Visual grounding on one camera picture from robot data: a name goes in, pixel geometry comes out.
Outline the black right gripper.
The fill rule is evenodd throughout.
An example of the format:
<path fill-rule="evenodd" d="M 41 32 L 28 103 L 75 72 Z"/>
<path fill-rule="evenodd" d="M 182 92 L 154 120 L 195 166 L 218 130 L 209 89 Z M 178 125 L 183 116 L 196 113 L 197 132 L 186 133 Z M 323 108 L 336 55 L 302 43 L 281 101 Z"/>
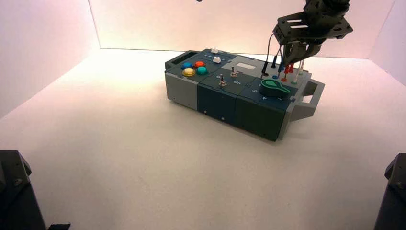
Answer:
<path fill-rule="evenodd" d="M 344 18 L 349 7 L 348 0 L 307 0 L 302 12 L 278 18 L 273 34 L 283 45 L 284 66 L 316 55 L 326 39 L 342 39 L 353 32 Z"/>

